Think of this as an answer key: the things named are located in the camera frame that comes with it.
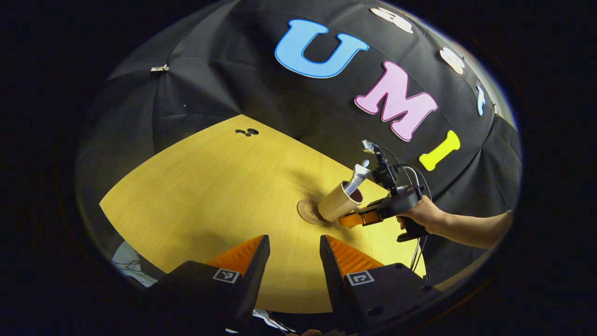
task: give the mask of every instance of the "toothpaste tube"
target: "toothpaste tube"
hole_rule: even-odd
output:
[[[363,164],[366,166],[368,161],[363,161]],[[353,172],[351,182],[344,188],[344,191],[348,196],[355,192],[355,190],[366,180],[367,175],[369,175],[371,171],[360,164],[355,165],[355,171]]]

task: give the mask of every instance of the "hand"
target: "hand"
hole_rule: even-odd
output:
[[[423,198],[418,201],[417,205],[396,216],[400,223],[400,229],[404,230],[404,218],[409,217],[417,224],[425,227],[425,230],[430,234],[438,234],[445,231],[445,218],[448,214],[440,210],[433,204],[433,202],[423,195]]]
[[[287,336],[298,336],[297,334],[288,334]],[[321,331],[315,329],[309,329],[305,331],[301,336],[322,336]]]

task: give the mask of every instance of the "round coaster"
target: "round coaster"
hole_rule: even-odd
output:
[[[297,204],[297,211],[301,218],[311,224],[321,224],[324,222],[317,211],[317,203],[313,200],[300,200]]]

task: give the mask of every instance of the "cup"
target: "cup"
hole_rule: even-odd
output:
[[[363,203],[360,190],[355,190],[350,196],[344,191],[348,181],[338,184],[317,205],[319,214],[328,222],[333,222],[345,214],[355,210]]]

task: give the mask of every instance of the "yellow table surface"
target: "yellow table surface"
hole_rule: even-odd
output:
[[[253,128],[245,136],[236,129]],[[347,143],[359,151],[358,140]],[[375,158],[363,152],[363,159]],[[383,264],[410,265],[416,240],[397,243],[395,218],[363,227],[304,221],[297,203],[320,201],[352,171],[244,115],[170,146],[120,180],[100,206],[118,233],[169,273],[187,260],[207,262],[261,234],[270,239],[256,308],[287,313],[331,311],[319,237],[329,234]],[[361,207],[387,191],[367,180]],[[423,258],[417,266],[425,274]]]

